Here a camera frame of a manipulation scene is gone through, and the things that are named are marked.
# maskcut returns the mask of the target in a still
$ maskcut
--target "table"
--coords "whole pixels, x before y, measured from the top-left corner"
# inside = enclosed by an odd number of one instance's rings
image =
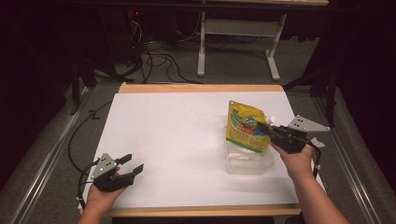
[[[279,1],[279,0],[207,0],[206,2],[220,3],[254,3],[254,4],[280,4],[280,5],[302,5],[302,6],[327,6],[327,0],[308,1]],[[198,77],[205,75],[205,35],[247,35],[247,36],[267,36],[273,38],[270,49],[265,51],[265,58],[270,67],[271,76],[274,81],[279,81],[274,54],[280,35],[285,25],[287,14],[281,14],[279,21],[237,21],[207,19],[206,13],[201,13],[201,42],[198,54]]]
[[[264,175],[227,174],[221,146],[225,141],[223,125],[230,98],[250,105],[259,102],[258,108],[264,113],[276,114],[276,125],[289,124],[294,118],[285,92],[277,85],[121,86],[111,106],[95,158],[104,152],[113,159],[132,153],[132,160],[121,166],[120,173],[128,173],[141,163],[145,163],[145,170],[117,199],[107,215],[228,217],[299,214],[301,209],[292,182],[274,150],[275,163]],[[194,118],[202,115],[205,125]]]

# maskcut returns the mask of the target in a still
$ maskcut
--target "snack bag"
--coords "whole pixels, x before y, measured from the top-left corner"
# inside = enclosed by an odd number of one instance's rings
[[[260,109],[230,101],[227,141],[257,153],[265,153],[271,141],[268,130],[272,130],[272,127],[265,122],[265,115]]]

